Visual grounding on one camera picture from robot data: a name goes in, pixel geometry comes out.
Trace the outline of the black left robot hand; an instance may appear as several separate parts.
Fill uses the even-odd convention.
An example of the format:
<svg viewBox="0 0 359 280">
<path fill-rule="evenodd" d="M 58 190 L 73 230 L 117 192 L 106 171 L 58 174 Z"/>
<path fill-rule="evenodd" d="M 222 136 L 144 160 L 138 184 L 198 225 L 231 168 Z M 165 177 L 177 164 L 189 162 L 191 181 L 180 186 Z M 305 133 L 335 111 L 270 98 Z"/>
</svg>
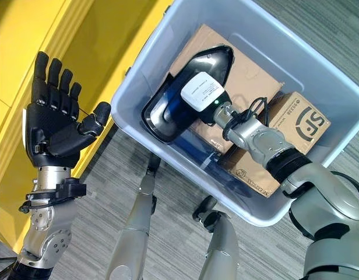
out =
<svg viewBox="0 0 359 280">
<path fill-rule="evenodd" d="M 26 107 L 25 148 L 34 167 L 74 168 L 82 149 L 103 132 L 111 105 L 100 102 L 79 121 L 81 85 L 62 62 L 38 52 L 34 63 L 31 100 Z"/>
</svg>

